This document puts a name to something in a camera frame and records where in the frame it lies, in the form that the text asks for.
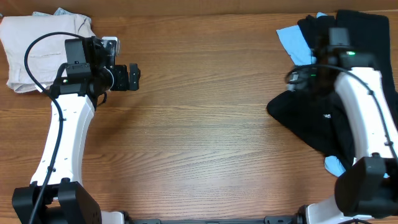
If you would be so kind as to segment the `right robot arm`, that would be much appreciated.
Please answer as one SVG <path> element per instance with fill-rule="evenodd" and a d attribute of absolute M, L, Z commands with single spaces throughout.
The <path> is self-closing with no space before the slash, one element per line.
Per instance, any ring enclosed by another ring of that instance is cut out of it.
<path fill-rule="evenodd" d="M 291 85 L 335 91 L 341 98 L 353 135 L 356 162 L 335 182 L 334 194 L 304 205 L 290 223 L 368 223 L 397 215 L 397 129 L 382 89 L 375 56 L 355 50 L 346 28 L 331 27 L 327 43 L 315 50 L 317 73 L 285 77 Z"/>

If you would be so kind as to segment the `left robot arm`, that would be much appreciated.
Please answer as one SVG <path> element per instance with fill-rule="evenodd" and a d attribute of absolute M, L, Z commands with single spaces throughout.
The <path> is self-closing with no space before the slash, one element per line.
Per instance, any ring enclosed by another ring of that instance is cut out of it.
<path fill-rule="evenodd" d="M 50 88 L 34 80 L 52 101 L 52 119 L 42 158 L 27 187 L 14 190 L 21 223 L 132 223 L 127 212 L 105 212 L 82 184 L 86 135 L 108 91 L 136 91 L 137 64 L 117 65 L 117 37 L 68 34 L 66 62 Z"/>

